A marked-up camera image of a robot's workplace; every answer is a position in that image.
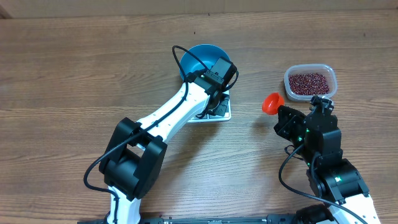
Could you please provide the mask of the orange measuring scoop blue handle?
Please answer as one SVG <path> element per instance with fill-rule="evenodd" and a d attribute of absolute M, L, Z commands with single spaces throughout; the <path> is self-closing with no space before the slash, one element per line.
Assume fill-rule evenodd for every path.
<path fill-rule="evenodd" d="M 285 104 L 284 98 L 278 93 L 271 93 L 262 103 L 262 111 L 268 115 L 278 113 L 278 108 Z"/>

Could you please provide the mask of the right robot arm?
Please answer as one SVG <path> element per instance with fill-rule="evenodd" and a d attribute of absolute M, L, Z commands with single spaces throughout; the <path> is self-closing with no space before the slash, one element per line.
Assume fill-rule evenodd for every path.
<path fill-rule="evenodd" d="M 278 108 L 274 127 L 290 141 L 294 151 L 307 164 L 306 175 L 319 201 L 300 209 L 292 223 L 379 223 L 369 188 L 349 160 L 343 158 L 341 131 L 332 106 L 313 106 L 308 115 L 290 108 Z"/>

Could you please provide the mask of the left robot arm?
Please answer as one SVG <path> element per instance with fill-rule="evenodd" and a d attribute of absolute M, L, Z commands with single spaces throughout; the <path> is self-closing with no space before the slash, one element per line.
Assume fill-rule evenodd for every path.
<path fill-rule="evenodd" d="M 122 119 L 99 164 L 111 194 L 107 223 L 139 223 L 141 199 L 159 176 L 169 140 L 201 113 L 211 97 L 196 83 L 184 83 L 158 110 L 132 121 Z"/>

